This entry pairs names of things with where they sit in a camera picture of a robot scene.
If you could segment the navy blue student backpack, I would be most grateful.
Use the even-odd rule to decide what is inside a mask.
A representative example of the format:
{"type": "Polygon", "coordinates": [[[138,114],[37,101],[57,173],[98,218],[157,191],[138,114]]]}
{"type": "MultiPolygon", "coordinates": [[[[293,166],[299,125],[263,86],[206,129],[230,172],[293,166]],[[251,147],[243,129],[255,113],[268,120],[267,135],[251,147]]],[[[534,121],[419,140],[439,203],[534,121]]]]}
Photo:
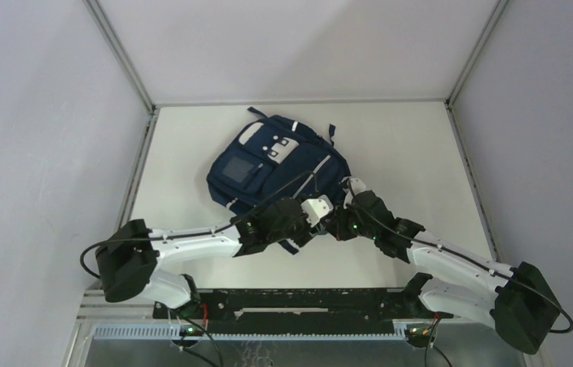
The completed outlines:
{"type": "Polygon", "coordinates": [[[214,202],[242,216],[285,197],[325,195],[334,207],[344,201],[342,182],[351,171],[331,139],[302,122],[248,110],[259,119],[240,131],[207,174],[214,202]]]}

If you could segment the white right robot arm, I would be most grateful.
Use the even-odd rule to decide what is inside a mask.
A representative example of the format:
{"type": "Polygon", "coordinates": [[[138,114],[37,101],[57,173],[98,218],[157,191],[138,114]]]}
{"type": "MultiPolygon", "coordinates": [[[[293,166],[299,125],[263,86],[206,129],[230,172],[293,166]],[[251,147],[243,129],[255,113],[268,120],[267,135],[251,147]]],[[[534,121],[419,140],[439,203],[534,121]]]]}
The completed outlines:
{"type": "Polygon", "coordinates": [[[565,314],[542,272],[528,262],[513,266],[479,256],[396,217],[383,200],[356,177],[342,179],[345,193],[328,229],[337,240],[363,237],[386,256],[410,264],[415,276],[405,289],[408,315],[449,314],[493,329],[509,346],[535,355],[565,314]]]}

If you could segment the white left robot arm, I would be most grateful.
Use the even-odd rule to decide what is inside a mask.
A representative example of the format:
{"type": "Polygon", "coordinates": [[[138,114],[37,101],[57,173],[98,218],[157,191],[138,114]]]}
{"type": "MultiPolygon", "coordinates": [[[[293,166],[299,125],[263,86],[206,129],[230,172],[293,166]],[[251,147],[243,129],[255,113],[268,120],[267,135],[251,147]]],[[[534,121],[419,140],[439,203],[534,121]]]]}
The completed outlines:
{"type": "Polygon", "coordinates": [[[201,307],[194,279],[174,274],[167,266],[202,258],[254,255],[287,240],[303,246],[333,211],[334,205],[321,195],[281,198],[223,224],[192,231],[150,229],[144,220],[132,220],[96,244],[104,298],[114,304],[141,297],[190,319],[201,307]]]}

